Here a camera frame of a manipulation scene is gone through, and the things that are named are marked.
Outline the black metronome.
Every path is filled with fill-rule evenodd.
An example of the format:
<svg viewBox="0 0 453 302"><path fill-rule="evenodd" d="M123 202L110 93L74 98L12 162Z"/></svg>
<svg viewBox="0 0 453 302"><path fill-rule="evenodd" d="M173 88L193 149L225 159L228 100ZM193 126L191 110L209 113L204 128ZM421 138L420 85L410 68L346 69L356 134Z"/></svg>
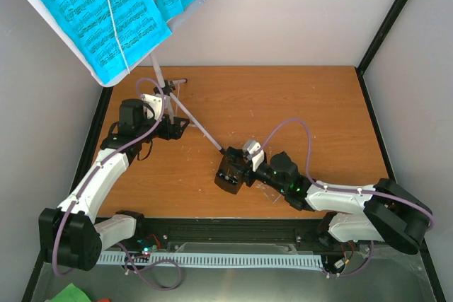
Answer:
<svg viewBox="0 0 453 302"><path fill-rule="evenodd" d="M214 183L229 194L237 194L243 185L244 171L245 165L241 157L224 155L215 175Z"/></svg>

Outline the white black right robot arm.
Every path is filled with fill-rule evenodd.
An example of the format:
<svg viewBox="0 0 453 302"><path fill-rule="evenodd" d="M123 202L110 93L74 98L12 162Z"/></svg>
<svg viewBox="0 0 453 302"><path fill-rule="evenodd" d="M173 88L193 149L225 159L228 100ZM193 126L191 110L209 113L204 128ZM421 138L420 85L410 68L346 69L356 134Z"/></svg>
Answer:
<svg viewBox="0 0 453 302"><path fill-rule="evenodd" d="M282 151L268 158L254 139L242 148L219 148L222 159L217 187L237 194L243 185L261 182L282 195L297 211L325 211L319 226L322 243L383 242L409 255L416 254L435 224L432 210L395 180L371 185L335 185L314 179Z"/></svg>

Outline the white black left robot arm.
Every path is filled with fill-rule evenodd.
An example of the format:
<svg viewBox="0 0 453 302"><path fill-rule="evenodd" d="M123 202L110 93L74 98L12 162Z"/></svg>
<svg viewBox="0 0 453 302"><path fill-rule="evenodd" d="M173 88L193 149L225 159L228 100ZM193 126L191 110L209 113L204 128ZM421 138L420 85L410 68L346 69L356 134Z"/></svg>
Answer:
<svg viewBox="0 0 453 302"><path fill-rule="evenodd" d="M111 124L87 174L57 208L42 211L40 248L54 269L89 271L104 250L121 240L135 248L146 242L147 229L139 224L143 214L119 211L102 222L96 217L115 182L139 159L144 144L182 137L189 121L167 115L168 100L166 95L142 95L122 101L119 119Z"/></svg>

